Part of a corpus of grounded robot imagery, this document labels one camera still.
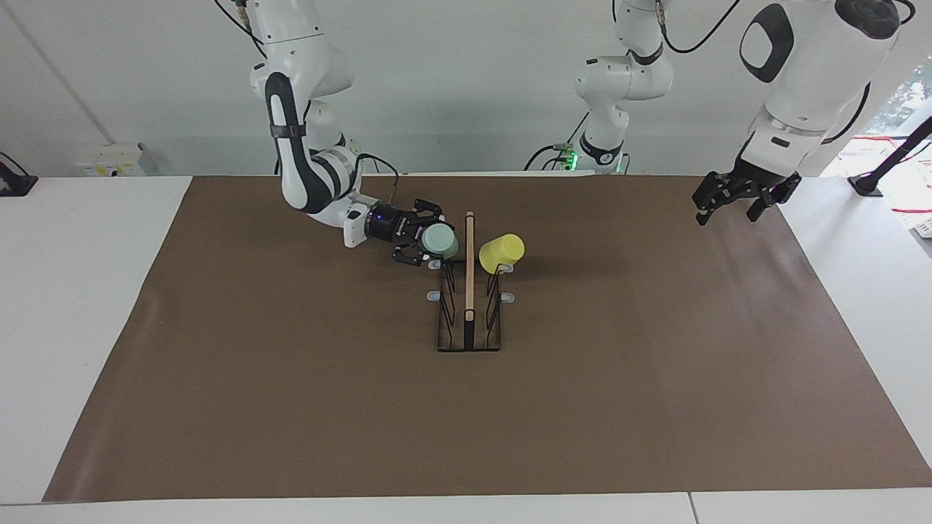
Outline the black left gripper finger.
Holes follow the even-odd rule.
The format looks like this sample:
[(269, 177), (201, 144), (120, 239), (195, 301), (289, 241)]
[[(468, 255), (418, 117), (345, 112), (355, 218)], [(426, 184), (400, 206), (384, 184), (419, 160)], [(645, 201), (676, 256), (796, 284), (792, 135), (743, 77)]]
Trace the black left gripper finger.
[(766, 209), (787, 203), (800, 183), (801, 178), (789, 177), (786, 181), (773, 186), (773, 188), (760, 188), (759, 196), (746, 212), (749, 221), (756, 223)]
[(709, 172), (692, 194), (697, 212), (695, 220), (699, 226), (705, 226), (712, 213), (735, 201), (731, 192), (729, 173)]

